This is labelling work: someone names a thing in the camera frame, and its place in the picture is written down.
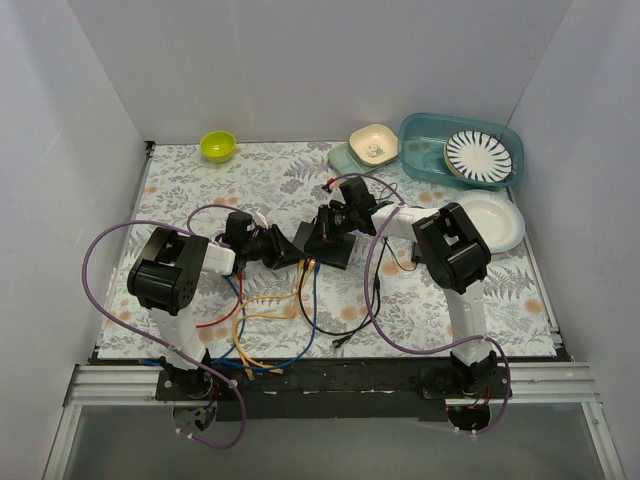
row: yellow cable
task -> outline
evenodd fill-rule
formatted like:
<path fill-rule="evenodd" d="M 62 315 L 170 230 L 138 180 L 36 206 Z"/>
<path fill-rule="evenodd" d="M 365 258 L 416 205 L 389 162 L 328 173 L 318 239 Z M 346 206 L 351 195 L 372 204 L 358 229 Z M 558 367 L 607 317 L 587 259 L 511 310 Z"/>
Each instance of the yellow cable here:
<path fill-rule="evenodd" d="M 310 277 L 310 274 L 313 272 L 313 268 L 315 266 L 315 261 L 311 261 L 311 263 L 309 264 L 309 267 L 307 269 L 307 273 L 304 276 L 304 282 L 302 285 L 300 285 L 300 275 L 301 272 L 303 271 L 304 268 L 304 260 L 300 260 L 300 263 L 298 264 L 298 273 L 296 276 L 296 289 L 294 292 L 287 294 L 287 295 L 260 295 L 257 297 L 253 297 L 250 298 L 249 300 L 247 300 L 244 304 L 242 304 L 242 306 L 238 309 L 238 312 L 236 313 L 236 315 L 233 318 L 233 341 L 236 345 L 236 349 L 238 350 L 238 353 L 240 354 L 240 358 L 242 359 L 242 364 L 244 366 L 249 366 L 249 363 L 255 365 L 256 367 L 261 367 L 261 368 L 271 368 L 272 365 L 265 365 L 262 364 L 260 362 L 257 362 L 255 360 L 253 360 L 249 354 L 247 354 L 242 347 L 240 346 L 240 339 L 239 339 L 239 335 L 238 335 L 238 326 L 240 325 L 240 322 L 246 321 L 249 318 L 256 318 L 256 317 L 261 317 L 261 318 L 268 318 L 268 319 L 274 319 L 274 320 L 291 320 L 293 318 L 295 318 L 298 314 L 298 290 L 300 288 L 303 288 L 304 285 L 306 284 L 307 280 Z M 276 299 L 276 300 L 284 300 L 287 298 L 291 298 L 291 297 L 296 297 L 294 298 L 294 303 L 293 303 L 293 307 L 291 308 L 291 312 L 289 312 L 286 315 L 275 315 L 275 314 L 269 314 L 269 313 L 252 313 L 249 315 L 245 315 L 242 318 L 238 318 L 238 314 L 239 312 L 248 304 L 252 303 L 252 302 L 256 302 L 258 300 L 266 300 L 266 299 Z M 271 370 L 273 373 L 282 373 L 282 370 L 276 369 L 276 370 Z M 250 379 L 253 379 L 253 372 L 250 369 L 246 370 L 247 375 L 249 376 Z"/>

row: red object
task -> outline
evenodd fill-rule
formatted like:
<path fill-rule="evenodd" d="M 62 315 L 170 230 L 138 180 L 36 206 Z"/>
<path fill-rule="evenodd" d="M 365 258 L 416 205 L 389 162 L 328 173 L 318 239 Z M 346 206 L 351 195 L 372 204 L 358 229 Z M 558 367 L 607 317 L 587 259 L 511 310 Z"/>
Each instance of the red object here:
<path fill-rule="evenodd" d="M 231 310 L 227 315 L 225 315 L 224 317 L 216 320 L 215 322 L 211 322 L 211 323 L 205 323 L 203 325 L 196 325 L 196 328 L 205 328 L 205 327 L 213 327 L 214 325 L 218 325 L 219 323 L 224 322 L 227 318 L 229 318 L 231 315 L 233 315 L 235 313 L 235 311 L 238 309 L 238 307 L 242 304 L 242 272 L 238 272 L 238 291 L 240 293 L 240 295 L 238 295 L 238 301 L 236 302 L 235 306 L 233 307 L 233 310 Z"/>

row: black and white striped plate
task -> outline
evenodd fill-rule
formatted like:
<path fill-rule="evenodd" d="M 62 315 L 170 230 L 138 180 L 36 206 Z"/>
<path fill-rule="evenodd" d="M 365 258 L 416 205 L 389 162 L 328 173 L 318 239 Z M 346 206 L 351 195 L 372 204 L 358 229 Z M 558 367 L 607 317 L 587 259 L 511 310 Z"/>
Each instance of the black and white striped plate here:
<path fill-rule="evenodd" d="M 444 159 L 457 177 L 479 182 L 501 182 L 511 173 L 511 155 L 494 137 L 467 130 L 458 132 L 444 148 Z"/>

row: tabletop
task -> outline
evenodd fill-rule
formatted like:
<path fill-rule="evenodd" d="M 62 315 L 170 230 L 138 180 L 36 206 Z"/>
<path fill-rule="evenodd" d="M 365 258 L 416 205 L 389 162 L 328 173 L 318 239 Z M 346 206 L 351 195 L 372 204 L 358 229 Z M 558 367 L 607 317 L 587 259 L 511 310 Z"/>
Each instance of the tabletop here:
<path fill-rule="evenodd" d="M 310 221 L 319 205 L 328 200 L 322 190 L 335 176 L 327 163 L 328 151 L 339 142 L 240 144 L 235 157 L 222 165 L 206 162 L 195 145 L 157 146 L 150 159 L 144 191 L 136 213 L 138 220 L 156 220 L 185 228 L 188 215 L 199 206 L 217 203 L 253 213 L 260 209 L 269 223 L 277 224 L 293 240 L 301 221 Z M 375 172 L 386 182 L 395 182 L 409 205 L 440 207 L 462 190 L 412 180 L 400 162 Z M 367 181 L 372 193 L 381 187 Z M 224 230 L 228 210 L 209 209 L 198 214 L 192 227 L 196 233 L 214 237 Z M 135 226 L 113 283 L 113 300 L 108 308 L 121 320 L 157 335 L 147 310 L 129 295 L 126 279 L 152 227 Z M 411 245 L 390 239 L 401 266 L 411 269 Z M 318 325 L 331 331 L 357 326 L 366 313 L 363 272 L 371 237 L 357 234 L 346 271 L 323 266 L 318 275 Z M 262 262 L 249 262 L 244 272 L 245 298 L 282 295 L 295 290 L 295 265 L 268 270 Z M 539 293 L 534 269 L 524 243 L 494 254 L 484 284 L 484 306 L 489 335 L 509 356 L 555 356 L 549 315 Z M 434 284 L 424 265 L 405 271 L 388 252 L 380 268 L 382 308 L 378 320 L 385 332 L 408 348 L 434 348 L 450 343 L 451 325 L 442 290 Z M 303 300 L 313 311 L 309 282 Z M 193 312 L 196 322 L 209 323 L 228 313 L 236 297 L 219 275 L 202 274 Z M 247 313 L 286 313 L 291 300 L 256 302 Z M 230 345 L 231 319 L 220 325 L 199 329 L 200 338 L 211 357 L 224 353 Z M 243 348 L 253 358 L 286 358 L 297 355 L 309 341 L 311 327 L 298 316 L 294 320 L 247 320 Z M 98 358 L 157 358 L 164 348 L 106 321 L 99 339 Z M 395 357 L 402 353 L 378 336 L 373 326 L 358 332 L 341 348 L 334 349 L 334 337 L 316 335 L 307 357 Z M 237 357 L 235 351 L 230 357 Z"/>

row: gray floor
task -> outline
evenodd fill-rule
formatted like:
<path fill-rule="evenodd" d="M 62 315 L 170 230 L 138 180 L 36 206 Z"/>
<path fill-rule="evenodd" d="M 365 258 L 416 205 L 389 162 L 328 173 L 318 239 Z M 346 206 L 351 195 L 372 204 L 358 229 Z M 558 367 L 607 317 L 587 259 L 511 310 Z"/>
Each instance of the gray floor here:
<path fill-rule="evenodd" d="M 251 421 L 229 451 L 177 435 L 171 412 L 170 407 L 85 407 L 66 478 L 603 477 L 579 404 L 512 405 L 494 431 L 475 441 L 416 426 L 412 419 Z M 222 441 L 237 427 L 214 424 L 209 434 Z"/>

